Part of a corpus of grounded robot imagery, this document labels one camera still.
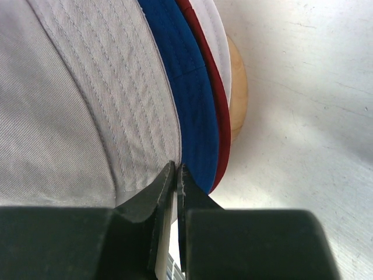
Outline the dark red bucket hat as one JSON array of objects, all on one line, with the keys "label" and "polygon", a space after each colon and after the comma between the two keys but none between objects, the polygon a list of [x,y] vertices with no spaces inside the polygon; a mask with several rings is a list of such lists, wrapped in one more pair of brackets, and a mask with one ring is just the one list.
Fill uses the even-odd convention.
[{"label": "dark red bucket hat", "polygon": [[216,111],[217,125],[219,128],[219,157],[217,161],[217,170],[214,183],[208,191],[210,194],[221,182],[228,165],[231,146],[231,125],[229,106],[226,99],[224,86],[215,64],[212,52],[206,41],[206,37],[202,31],[199,20],[196,16],[190,1],[177,1],[177,4],[187,21],[191,31],[196,39],[196,42],[201,51],[205,62],[207,73],[212,87],[214,106]]}]

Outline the grey hat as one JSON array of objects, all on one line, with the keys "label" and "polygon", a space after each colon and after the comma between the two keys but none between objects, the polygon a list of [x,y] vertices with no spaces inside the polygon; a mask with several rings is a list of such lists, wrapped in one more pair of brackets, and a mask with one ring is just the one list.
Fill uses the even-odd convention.
[{"label": "grey hat", "polygon": [[137,1],[1,2],[1,205],[116,207],[180,164]]}]

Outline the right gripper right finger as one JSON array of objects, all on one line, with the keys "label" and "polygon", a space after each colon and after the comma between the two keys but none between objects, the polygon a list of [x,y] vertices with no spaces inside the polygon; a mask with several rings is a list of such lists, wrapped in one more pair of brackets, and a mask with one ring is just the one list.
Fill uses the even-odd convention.
[{"label": "right gripper right finger", "polygon": [[302,209],[224,209],[177,173],[178,242],[187,279],[339,279],[316,216]]}]

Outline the blue hat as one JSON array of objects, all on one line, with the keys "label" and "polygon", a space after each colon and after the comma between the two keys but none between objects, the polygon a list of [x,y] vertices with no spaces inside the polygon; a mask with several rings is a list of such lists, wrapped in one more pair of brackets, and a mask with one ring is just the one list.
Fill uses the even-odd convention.
[{"label": "blue hat", "polygon": [[196,184],[213,187],[219,129],[210,80],[195,37],[175,1],[139,2],[151,28],[180,121],[182,159]]}]

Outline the white bucket hat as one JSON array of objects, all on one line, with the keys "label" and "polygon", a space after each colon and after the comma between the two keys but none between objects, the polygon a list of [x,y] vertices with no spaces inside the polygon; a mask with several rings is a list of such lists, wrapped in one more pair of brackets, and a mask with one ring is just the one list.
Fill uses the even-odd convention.
[{"label": "white bucket hat", "polygon": [[230,50],[219,11],[213,0],[191,0],[190,3],[212,52],[230,106],[232,84]]}]

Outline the wooden hat stand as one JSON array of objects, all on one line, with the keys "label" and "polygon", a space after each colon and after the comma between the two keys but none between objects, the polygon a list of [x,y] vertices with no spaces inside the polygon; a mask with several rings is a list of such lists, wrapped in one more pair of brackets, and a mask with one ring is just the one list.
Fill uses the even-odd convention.
[{"label": "wooden hat stand", "polygon": [[248,81],[242,56],[232,41],[227,37],[231,61],[231,99],[230,124],[231,141],[234,142],[244,125],[248,108]]}]

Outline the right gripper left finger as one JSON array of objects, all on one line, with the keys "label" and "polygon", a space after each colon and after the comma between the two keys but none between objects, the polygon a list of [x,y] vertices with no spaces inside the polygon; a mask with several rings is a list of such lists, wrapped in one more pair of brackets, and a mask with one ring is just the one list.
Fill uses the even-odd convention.
[{"label": "right gripper left finger", "polygon": [[1,208],[2,279],[165,279],[175,165],[116,208]]}]

